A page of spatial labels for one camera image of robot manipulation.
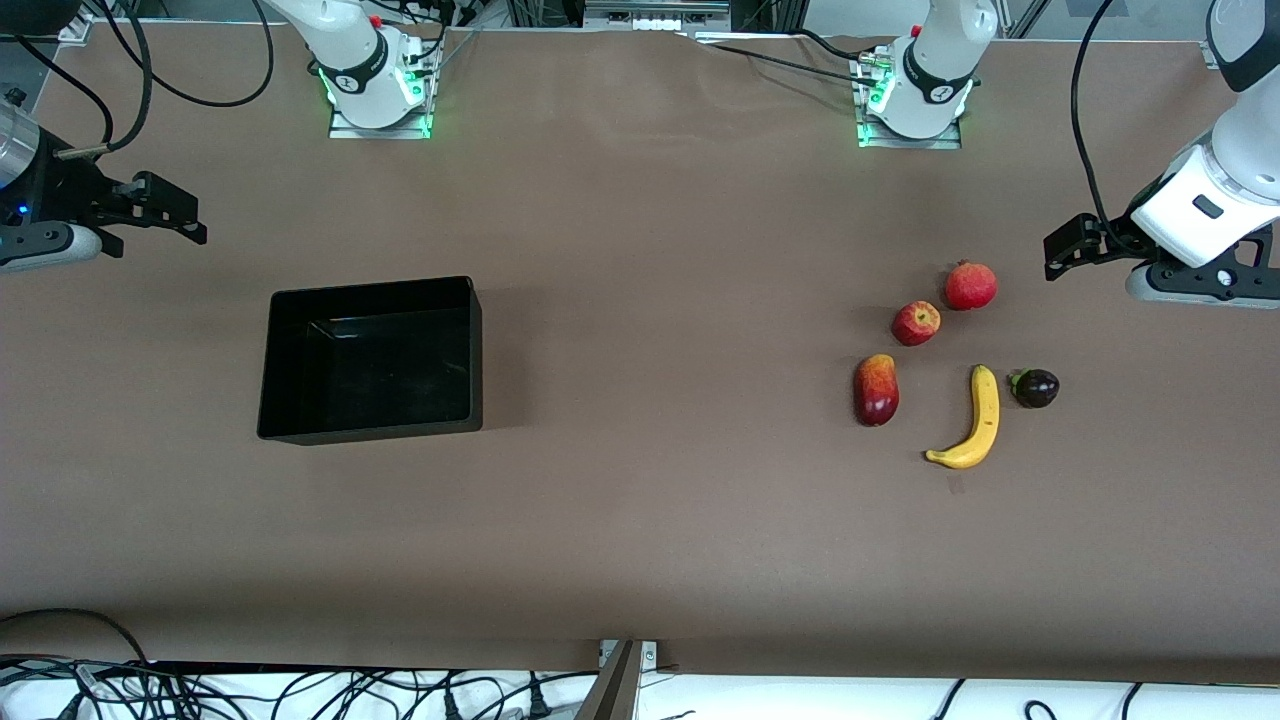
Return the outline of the small red apple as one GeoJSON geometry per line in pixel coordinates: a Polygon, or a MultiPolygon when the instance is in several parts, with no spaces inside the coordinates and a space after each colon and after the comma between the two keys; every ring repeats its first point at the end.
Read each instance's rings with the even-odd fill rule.
{"type": "Polygon", "coordinates": [[[941,313],[933,304],[914,301],[895,314],[890,332],[901,346],[916,347],[938,333],[941,320],[941,313]]]}

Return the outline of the yellow banana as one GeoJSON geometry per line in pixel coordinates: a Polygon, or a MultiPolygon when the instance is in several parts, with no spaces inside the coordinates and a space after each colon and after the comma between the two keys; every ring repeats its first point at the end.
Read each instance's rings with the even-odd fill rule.
{"type": "Polygon", "coordinates": [[[983,462],[998,436],[1001,404],[995,373],[974,365],[970,374],[972,429],[960,443],[945,450],[927,450],[924,459],[943,468],[965,470],[983,462]]]}

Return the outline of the black plastic box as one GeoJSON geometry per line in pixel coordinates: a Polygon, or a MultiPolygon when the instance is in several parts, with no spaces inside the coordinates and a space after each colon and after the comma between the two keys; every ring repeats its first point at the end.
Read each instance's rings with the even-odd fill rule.
{"type": "Polygon", "coordinates": [[[275,292],[257,434],[298,446],[483,427],[483,310],[466,275],[275,292]]]}

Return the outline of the red round pomegranate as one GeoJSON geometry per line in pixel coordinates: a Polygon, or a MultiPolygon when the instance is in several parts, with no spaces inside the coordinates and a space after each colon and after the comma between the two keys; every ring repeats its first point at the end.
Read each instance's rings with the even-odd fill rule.
{"type": "Polygon", "coordinates": [[[943,283],[943,300],[957,311],[986,307],[998,293],[998,278],[983,263],[957,263],[943,283]]]}

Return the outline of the dark purple mangosteen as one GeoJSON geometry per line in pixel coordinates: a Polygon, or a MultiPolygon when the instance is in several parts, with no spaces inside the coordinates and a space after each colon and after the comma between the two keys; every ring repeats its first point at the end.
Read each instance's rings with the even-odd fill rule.
{"type": "Polygon", "coordinates": [[[1015,401],[1023,407],[1050,406],[1059,396],[1060,380],[1046,369],[1032,368],[1012,373],[1009,384],[1015,401]]]}

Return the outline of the red mango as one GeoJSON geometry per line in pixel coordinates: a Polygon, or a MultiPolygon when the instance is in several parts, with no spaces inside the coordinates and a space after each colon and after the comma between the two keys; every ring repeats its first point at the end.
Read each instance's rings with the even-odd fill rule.
{"type": "Polygon", "coordinates": [[[864,427],[882,427],[899,410],[900,389],[896,363],[888,354],[876,354],[859,363],[852,377],[852,410],[864,427]]]}

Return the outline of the white power strip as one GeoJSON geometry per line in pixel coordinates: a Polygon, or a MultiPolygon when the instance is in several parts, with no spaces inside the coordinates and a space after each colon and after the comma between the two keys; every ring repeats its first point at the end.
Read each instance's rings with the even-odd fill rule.
{"type": "Polygon", "coordinates": [[[582,0],[582,27],[676,33],[730,32],[730,0],[582,0]]]}

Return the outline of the brown table cover sheet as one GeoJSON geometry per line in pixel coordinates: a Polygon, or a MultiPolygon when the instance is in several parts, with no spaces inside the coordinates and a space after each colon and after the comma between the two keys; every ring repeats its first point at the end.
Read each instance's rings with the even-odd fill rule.
{"type": "Polygon", "coordinates": [[[0,612],[160,659],[1280,682],[1280,311],[1046,282],[1089,206],[1074,49],[997,44],[963,149],[861,149],[847,92],[675,35],[485,32],[417,142],[329,138],[297,36],[239,109],[105,158],[209,241],[0,275],[0,612]],[[986,307],[943,299],[960,261],[986,307]],[[256,432],[278,291],[467,275],[483,429],[256,432]],[[914,301],[941,313],[916,347],[914,301]],[[864,427],[860,361],[900,402],[864,427]],[[928,462],[1000,387],[987,459],[928,462]],[[1023,407],[1009,377],[1052,372],[1023,407]]]}

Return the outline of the grey metal bar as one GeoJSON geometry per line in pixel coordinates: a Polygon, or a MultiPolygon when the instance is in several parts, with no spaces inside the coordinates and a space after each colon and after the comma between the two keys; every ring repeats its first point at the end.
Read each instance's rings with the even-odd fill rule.
{"type": "Polygon", "coordinates": [[[641,641],[614,642],[573,720],[634,720],[644,662],[641,641]]]}

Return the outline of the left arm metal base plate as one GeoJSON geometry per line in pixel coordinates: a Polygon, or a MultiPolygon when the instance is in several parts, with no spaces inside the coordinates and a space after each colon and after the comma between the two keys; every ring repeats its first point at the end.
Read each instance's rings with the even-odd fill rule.
{"type": "Polygon", "coordinates": [[[963,146],[959,117],[972,82],[966,81],[956,94],[942,86],[947,97],[931,104],[900,73],[901,53],[896,46],[879,45],[859,53],[849,63],[858,145],[863,149],[959,150],[963,146]]]}

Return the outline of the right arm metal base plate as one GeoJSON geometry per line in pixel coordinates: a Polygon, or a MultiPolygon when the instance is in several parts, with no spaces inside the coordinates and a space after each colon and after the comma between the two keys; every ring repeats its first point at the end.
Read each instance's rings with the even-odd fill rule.
{"type": "Polygon", "coordinates": [[[383,27],[384,63],[362,85],[351,74],[323,69],[332,105],[330,138],[429,138],[438,91],[442,50],[426,50],[421,38],[383,27]]]}

